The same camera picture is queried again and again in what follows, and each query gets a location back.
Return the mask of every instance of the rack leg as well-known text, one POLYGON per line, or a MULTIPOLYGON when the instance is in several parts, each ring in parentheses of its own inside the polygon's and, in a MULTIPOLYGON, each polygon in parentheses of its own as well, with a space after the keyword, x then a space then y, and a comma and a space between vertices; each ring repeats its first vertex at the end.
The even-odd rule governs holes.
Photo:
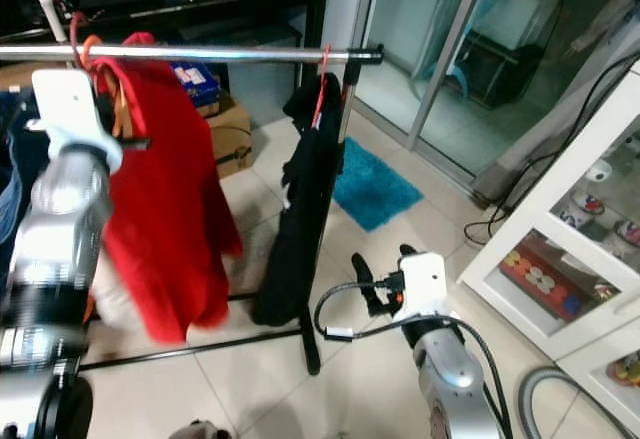
POLYGON ((320 373, 320 352, 316 343, 316 336, 313 333, 313 324, 311 323, 311 314, 309 308, 300 315, 300 330, 302 333, 302 345, 304 346, 304 355, 307 359, 307 371, 311 376, 317 376, 320 373))

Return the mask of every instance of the black cable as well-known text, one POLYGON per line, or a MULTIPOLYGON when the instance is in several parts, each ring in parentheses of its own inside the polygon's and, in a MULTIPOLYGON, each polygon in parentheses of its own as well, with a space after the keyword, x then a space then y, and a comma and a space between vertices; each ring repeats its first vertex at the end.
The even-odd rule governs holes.
MULTIPOLYGON (((469 233, 469 228, 473 227, 473 226, 483 226, 486 225, 487 226, 487 235, 489 236, 489 238, 493 237, 493 232, 491 231, 491 227, 502 221, 503 219, 507 218, 509 216, 509 212, 503 212, 503 214, 497 218, 497 214, 498 212, 502 209, 502 207, 506 204, 507 200, 509 199, 509 197, 511 196, 511 194, 513 193, 513 191, 515 190, 515 188, 517 187, 518 183, 524 178, 525 174, 529 171, 529 169, 531 169, 535 164, 549 159, 551 158, 552 160, 549 162, 549 164, 547 164, 547 166, 544 168, 544 170, 542 171, 542 173, 540 173, 538 175, 538 177, 532 181, 532 183, 522 192, 522 194, 520 194, 520 196, 518 196, 518 198, 514 201, 514 207, 515 208, 520 201, 522 201, 525 196, 529 193, 529 191, 531 191, 531 189, 533 189, 533 187, 537 184, 538 180, 544 176, 546 174, 546 172, 549 170, 549 168, 551 168, 551 166, 555 163, 555 161, 558 159, 558 157, 564 152, 564 150, 569 146, 569 144, 571 143, 571 141, 575 138, 576 134, 580 131, 580 124, 582 122, 583 116, 585 115, 587 108, 589 107, 589 104, 591 103, 591 99, 593 97, 593 95, 596 92, 596 89, 598 88, 598 86, 600 85, 600 83, 604 80, 604 78, 614 69, 616 69, 617 67, 623 65, 624 63, 627 62, 632 62, 635 61, 636 59, 640 58, 640 51, 636 51, 633 52, 631 54, 628 54, 624 57, 621 57, 620 59, 617 59, 616 61, 614 61, 613 63, 611 63, 609 66, 607 66, 607 68, 602 71, 600 73, 600 75, 598 76, 598 78, 595 80, 595 82, 592 84, 591 88, 589 89, 589 92, 587 93, 584 101, 582 102, 582 106, 580 107, 580 111, 578 112, 578 115, 576 116, 576 120, 573 122, 573 124, 571 125, 571 129, 569 130, 569 133, 567 134, 567 136, 565 137, 565 139, 562 141, 562 144, 560 145, 560 147, 548 154, 545 154, 541 157, 538 157, 536 159, 533 159, 532 161, 528 161, 526 166, 522 169, 522 171, 520 171, 520 173, 518 173, 518 175, 516 176, 516 178, 512 181, 512 183, 509 185, 509 187, 507 188, 507 190, 505 191, 505 193, 494 199, 494 200, 490 200, 490 202, 498 202, 498 204, 496 205, 496 209, 493 212, 492 216, 487 220, 487 221, 477 221, 477 222, 470 222, 468 224, 465 224, 464 228, 463 228, 463 233, 465 235, 465 238, 477 245, 480 246, 484 246, 486 245, 485 241, 479 241, 477 239, 474 239, 471 234, 469 233)), ((597 110, 600 105, 602 105, 602 103, 604 102, 604 100, 607 98, 607 96, 609 95, 609 93, 611 92, 611 90, 617 85, 617 81, 612 81, 612 83, 609 85, 609 87, 607 88, 606 91, 603 92, 603 94, 601 94, 600 99, 596 102, 595 107, 594 107, 594 111, 597 110)), ((585 122, 585 124, 583 124, 582 127, 584 127, 584 125, 586 125, 588 123, 588 121, 591 119, 591 116, 589 117, 589 119, 585 122)))
MULTIPOLYGON (((421 321, 428 321, 428 320, 437 320, 437 321, 445 321, 445 322, 450 322, 453 323, 455 325, 457 325, 458 327, 461 327, 462 329, 466 330, 472 337, 473 339, 476 341, 476 343, 478 344, 478 346, 480 347, 480 350, 482 351, 483 355, 485 356, 487 363, 489 364, 489 369, 491 370, 491 376, 493 379, 493 382, 495 384, 496 387, 496 393, 498 395, 498 404, 500 405, 500 413, 495 414, 496 415, 496 421, 498 422, 498 424, 500 425, 500 427, 502 428, 503 434, 507 439, 512 439, 513 438, 513 432, 511 429, 511 419, 509 418, 509 410, 508 410, 508 406, 507 406, 507 400, 506 397, 504 395, 504 388, 502 387, 502 380, 500 379, 500 372, 498 371, 498 366, 496 365, 496 362, 493 358, 493 354, 491 353, 491 350, 489 349, 489 346, 487 345, 487 343, 484 341, 484 339, 482 339, 482 336, 480 335, 480 333, 478 333, 478 331, 476 331, 473 327, 471 327, 469 324, 467 324, 466 322, 464 322, 461 319, 458 319, 457 317, 452 317, 452 316, 441 316, 438 314, 429 314, 429 315, 417 315, 417 316, 412 316, 412 317, 408 317, 406 319, 403 319, 401 321, 397 321, 397 322, 392 322, 390 324, 386 324, 384 326, 380 326, 374 329, 369 329, 366 331, 360 331, 360 332, 352 332, 349 331, 349 335, 348 336, 338 336, 338 335, 332 335, 329 334, 326 330, 326 328, 322 328, 322 326, 320 325, 320 313, 322 311, 322 308, 324 306, 324 304, 335 294, 339 293, 339 292, 344 292, 350 289, 365 289, 365 288, 377 288, 377 289, 382 289, 382 288, 386 288, 386 285, 382 282, 347 282, 344 284, 339 284, 337 286, 332 287, 331 289, 329 289, 327 292, 325 292, 322 297, 320 298, 320 300, 318 301, 318 303, 316 304, 316 307, 313 311, 313 325, 316 328, 316 330, 318 331, 318 333, 323 336, 325 339, 335 339, 335 340, 355 340, 355 339, 364 339, 366 337, 370 337, 370 336, 374 336, 376 334, 380 334, 381 332, 386 332, 386 331, 390 331, 392 329, 397 329, 398 327, 402 327, 402 326, 406 326, 408 324, 413 324, 416 322, 421 322, 421 321)), ((485 394, 488 394, 489 397, 491 397, 489 390, 486 389, 484 390, 485 394)), ((489 406, 491 407, 491 405, 493 404, 493 407, 495 407, 495 401, 493 399, 493 397, 491 397, 491 401, 489 402, 489 406)))

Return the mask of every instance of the blue box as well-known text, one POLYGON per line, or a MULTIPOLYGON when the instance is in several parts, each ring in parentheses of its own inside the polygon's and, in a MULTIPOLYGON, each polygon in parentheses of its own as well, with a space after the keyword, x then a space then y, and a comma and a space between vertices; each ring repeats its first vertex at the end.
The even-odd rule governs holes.
POLYGON ((203 116, 217 114, 220 100, 220 84, 204 64, 196 62, 171 62, 171 68, 191 102, 203 116))

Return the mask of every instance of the power cord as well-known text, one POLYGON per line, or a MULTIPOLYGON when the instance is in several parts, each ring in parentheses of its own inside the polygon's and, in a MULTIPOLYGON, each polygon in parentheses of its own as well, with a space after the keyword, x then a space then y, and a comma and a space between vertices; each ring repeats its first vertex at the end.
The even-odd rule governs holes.
POLYGON ((526 197, 526 195, 529 194, 531 189, 533 189, 533 187, 538 183, 540 178, 542 178, 547 173, 547 171, 551 168, 551 166, 553 166, 553 164, 558 159, 558 157, 560 157, 560 155, 569 146, 569 144, 575 138, 575 136, 580 132, 580 130, 582 130, 582 127, 584 127, 591 120, 591 117, 593 117, 593 113, 595 113, 595 111, 598 110, 598 108, 602 105, 604 100, 608 97, 609 93, 617 85, 617 81, 614 80, 614 81, 611 82, 611 84, 600 95, 600 98, 594 104, 595 107, 593 108, 593 113, 587 118, 586 121, 584 121, 584 124, 582 124, 582 126, 581 126, 581 123, 583 122, 583 118, 586 115, 587 108, 589 107, 589 105, 591 103, 593 95, 595 94, 598 86, 604 80, 604 78, 611 71, 613 71, 614 69, 616 69, 617 67, 619 67, 619 66, 621 66, 621 65, 623 65, 625 63, 629 63, 629 64, 627 64, 627 68, 624 71, 624 73, 627 73, 629 71, 629 69, 631 68, 631 65, 633 64, 633 62, 635 60, 639 59, 639 58, 640 58, 640 51, 632 52, 631 54, 623 56, 620 59, 617 59, 616 61, 611 63, 604 71, 602 71, 600 73, 598 78, 595 80, 595 82, 593 83, 593 85, 589 89, 589 92, 587 93, 587 96, 585 97, 584 101, 582 102, 582 106, 580 107, 580 111, 578 112, 578 115, 576 116, 576 119, 575 119, 575 121, 573 122, 573 124, 571 126, 571 129, 569 130, 569 133, 567 134, 565 139, 562 141, 562 144, 560 145, 560 147, 557 150, 553 151, 553 152, 550 152, 548 154, 544 154, 543 156, 540 156, 540 157, 538 157, 536 159, 532 159, 530 161, 527 161, 527 164, 525 165, 525 167, 522 169, 522 171, 520 171, 518 173, 518 175, 512 181, 512 183, 509 185, 509 187, 507 188, 505 193, 502 196, 490 201, 492 203, 497 202, 497 204, 496 204, 495 211, 493 212, 493 214, 491 215, 491 217, 488 220, 470 222, 468 224, 465 224, 465 226, 463 228, 463 233, 464 233, 465 238, 469 242, 472 242, 472 243, 477 244, 479 246, 484 246, 484 245, 487 244, 486 241, 480 241, 478 239, 475 239, 472 236, 472 234, 469 232, 469 229, 471 227, 474 227, 474 226, 486 226, 487 235, 489 236, 489 238, 493 237, 493 231, 491 229, 492 226, 497 224, 498 222, 506 219, 510 215, 510 212, 503 211, 503 213, 498 217, 498 213, 502 210, 503 206, 507 203, 507 201, 509 200, 509 197, 511 197, 511 194, 516 189, 516 187, 518 186, 520 181, 524 178, 524 176, 529 171, 529 169, 531 169, 533 166, 535 166, 539 162, 542 162, 542 161, 547 160, 547 159, 551 159, 551 161, 549 161, 549 164, 547 164, 545 166, 544 170, 538 175, 538 177, 536 179, 534 179, 531 182, 531 184, 527 188, 525 188, 525 190, 513 202, 514 205, 513 205, 513 207, 510 208, 511 210, 515 209, 515 207, 517 207, 517 205, 520 204, 520 202, 526 197))
POLYGON ((511 429, 511 420, 509 418, 509 410, 507 407, 507 400, 504 394, 504 388, 502 387, 502 381, 500 379, 500 372, 498 371, 498 366, 493 358, 493 354, 489 349, 487 343, 482 339, 482 336, 478 331, 476 331, 469 324, 464 322, 457 317, 452 316, 444 316, 439 314, 429 314, 429 315, 416 315, 412 317, 408 317, 406 319, 402 319, 397 322, 392 322, 391 324, 387 324, 384 326, 376 327, 374 329, 369 329, 366 331, 355 332, 351 328, 335 328, 335 327, 322 327, 320 325, 320 313, 322 312, 322 308, 324 304, 334 295, 344 292, 351 289, 391 289, 392 291, 397 290, 400 284, 397 280, 397 276, 390 276, 389 278, 378 281, 378 282, 347 282, 344 284, 339 284, 335 287, 332 287, 327 292, 325 292, 313 311, 313 325, 322 337, 327 340, 333 341, 343 341, 343 342, 352 342, 355 339, 364 339, 366 337, 374 336, 376 334, 380 334, 382 332, 391 331, 393 329, 397 329, 402 326, 406 326, 408 324, 413 324, 416 322, 436 320, 439 322, 448 322, 455 324, 458 327, 461 327, 465 331, 467 331, 471 337, 476 341, 482 354, 487 360, 489 364, 489 369, 491 370, 491 376, 493 379, 493 383, 496 387, 496 394, 498 396, 498 404, 500 405, 500 409, 496 407, 495 400, 491 395, 486 383, 483 387, 483 391, 485 396, 487 397, 487 402, 489 403, 492 412, 496 416, 496 421, 500 425, 502 429, 503 435, 506 439, 513 439, 513 431, 511 429))

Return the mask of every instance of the clothing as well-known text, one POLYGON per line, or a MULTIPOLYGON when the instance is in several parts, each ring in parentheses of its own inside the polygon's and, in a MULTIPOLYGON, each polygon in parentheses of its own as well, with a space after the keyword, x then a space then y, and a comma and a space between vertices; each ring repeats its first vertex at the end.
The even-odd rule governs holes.
MULTIPOLYGON (((136 33, 125 44, 150 44, 136 33)), ((167 63, 100 58, 127 98, 134 137, 147 151, 125 151, 111 177, 114 214, 104 247, 150 336, 181 342, 190 324, 210 327, 228 313, 220 254, 239 255, 240 235, 218 182, 210 131, 167 63)), ((98 92, 107 88, 96 73, 98 92)))
POLYGON ((25 128, 39 117, 33 90, 0 92, 0 298, 6 291, 9 263, 20 221, 27 212, 31 187, 47 164, 49 138, 44 132, 25 128))
POLYGON ((318 130, 310 126, 320 79, 302 86, 284 106, 301 139, 283 167, 289 206, 280 214, 278 235, 254 304, 256 324, 285 324, 299 317, 309 301, 320 236, 344 154, 344 144, 338 144, 340 84, 333 74, 327 74, 326 81, 318 130))

